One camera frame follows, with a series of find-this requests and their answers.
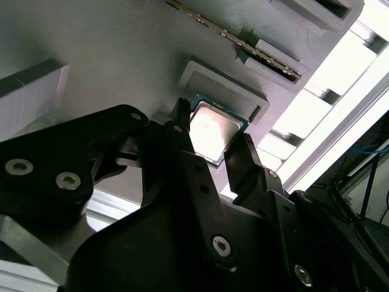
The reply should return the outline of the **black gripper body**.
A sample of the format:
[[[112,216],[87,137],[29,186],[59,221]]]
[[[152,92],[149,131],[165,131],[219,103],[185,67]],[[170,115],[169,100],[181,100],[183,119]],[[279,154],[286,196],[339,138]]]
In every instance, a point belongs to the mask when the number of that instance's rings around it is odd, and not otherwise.
[[[160,198],[96,233],[68,291],[268,291],[267,223],[216,194]]]

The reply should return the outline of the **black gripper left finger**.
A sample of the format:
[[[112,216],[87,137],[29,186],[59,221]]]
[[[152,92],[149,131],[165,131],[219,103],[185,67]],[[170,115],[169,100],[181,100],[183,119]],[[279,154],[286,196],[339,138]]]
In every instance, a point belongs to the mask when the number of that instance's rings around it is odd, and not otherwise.
[[[97,183],[127,167],[142,170],[141,208],[218,195],[189,129],[190,103],[179,99],[163,125],[119,105],[2,142],[1,213],[59,231],[80,219]]]

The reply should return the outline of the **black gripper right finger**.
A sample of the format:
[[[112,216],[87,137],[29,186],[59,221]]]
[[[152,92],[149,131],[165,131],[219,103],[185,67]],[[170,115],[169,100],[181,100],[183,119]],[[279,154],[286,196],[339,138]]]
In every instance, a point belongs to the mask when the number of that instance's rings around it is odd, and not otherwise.
[[[249,134],[238,134],[224,157],[234,204],[267,223],[268,291],[388,290],[327,206],[303,191],[284,191],[279,176],[262,165]]]

